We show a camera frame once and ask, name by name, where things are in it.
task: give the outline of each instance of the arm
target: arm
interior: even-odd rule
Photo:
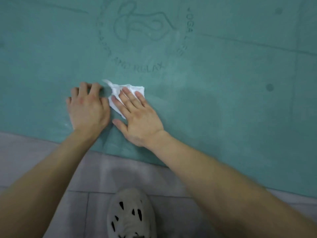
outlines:
[[[66,100],[73,133],[0,196],[1,237],[42,237],[85,153],[110,120],[101,86],[81,83]]]
[[[136,92],[113,101],[128,126],[113,120],[123,135],[151,150],[187,186],[212,224],[230,237],[315,237],[313,221],[303,217],[235,169],[199,152],[164,131],[155,111]]]

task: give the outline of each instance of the person's left arm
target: person's left arm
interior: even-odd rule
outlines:
[[[80,83],[66,99],[73,133],[0,196],[1,237],[42,237],[85,153],[110,120],[98,83]]]

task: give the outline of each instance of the teal mat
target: teal mat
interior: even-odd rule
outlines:
[[[62,142],[80,81],[144,86],[177,139],[317,197],[316,22],[317,0],[0,0],[0,130]],[[162,165],[112,125],[93,149]]]

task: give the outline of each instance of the crumpled white cloth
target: crumpled white cloth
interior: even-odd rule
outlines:
[[[108,97],[109,99],[109,105],[111,108],[113,108],[117,113],[119,113],[122,118],[126,119],[125,116],[119,111],[119,109],[114,105],[113,101],[111,100],[111,96],[114,95],[120,102],[121,104],[123,104],[123,102],[121,101],[121,99],[119,98],[119,94],[120,94],[120,90],[122,90],[123,87],[127,87],[130,92],[133,93],[133,95],[135,96],[135,92],[139,91],[143,96],[144,96],[144,87],[137,87],[137,86],[132,86],[130,84],[126,84],[126,85],[118,85],[118,84],[113,84],[112,82],[110,82],[109,80],[104,79],[103,80],[106,84],[108,84],[108,86],[111,88],[112,90],[112,94]]]

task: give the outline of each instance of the person's right arm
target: person's right arm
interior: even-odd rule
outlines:
[[[164,131],[156,112],[127,88],[113,102],[126,117],[114,125],[133,144],[148,148],[186,185],[212,224],[230,237],[317,237],[317,226],[230,166]]]

